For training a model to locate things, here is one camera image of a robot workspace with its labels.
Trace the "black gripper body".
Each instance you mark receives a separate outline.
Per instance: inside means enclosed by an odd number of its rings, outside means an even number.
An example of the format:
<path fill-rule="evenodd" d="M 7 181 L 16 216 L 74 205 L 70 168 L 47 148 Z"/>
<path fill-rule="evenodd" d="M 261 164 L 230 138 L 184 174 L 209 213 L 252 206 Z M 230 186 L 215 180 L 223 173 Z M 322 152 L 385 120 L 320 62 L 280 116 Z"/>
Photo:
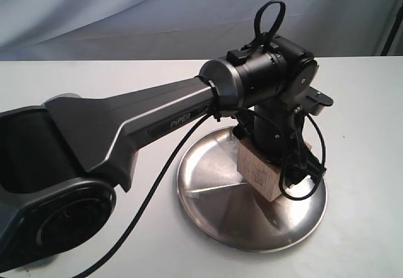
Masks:
<path fill-rule="evenodd" d="M 280 180 L 285 185 L 297 185 L 310 177 L 318 185 L 326 173 L 326 146 L 323 135 L 304 109 L 287 111 L 280 103 L 267 103 L 254 110 L 235 108 L 238 125 L 233 134 L 238 139 L 246 138 L 269 164 L 280 169 Z M 322 159 L 309 151 L 302 131 L 309 120 L 321 142 Z"/>

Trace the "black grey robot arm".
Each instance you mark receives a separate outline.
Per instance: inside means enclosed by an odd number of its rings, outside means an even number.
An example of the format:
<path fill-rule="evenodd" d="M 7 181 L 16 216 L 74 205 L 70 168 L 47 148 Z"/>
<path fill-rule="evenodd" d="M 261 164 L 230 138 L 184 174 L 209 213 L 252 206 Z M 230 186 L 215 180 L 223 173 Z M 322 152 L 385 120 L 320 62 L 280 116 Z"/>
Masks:
<path fill-rule="evenodd" d="M 1 113 L 1 271 L 71 250 L 97 234 L 129 191 L 137 152 L 184 125 L 235 118 L 281 168 L 282 184 L 319 182 L 304 121 L 333 100 L 311 85 L 313 54 L 261 35 L 206 62 L 197 76 L 103 99 L 57 96 Z"/>

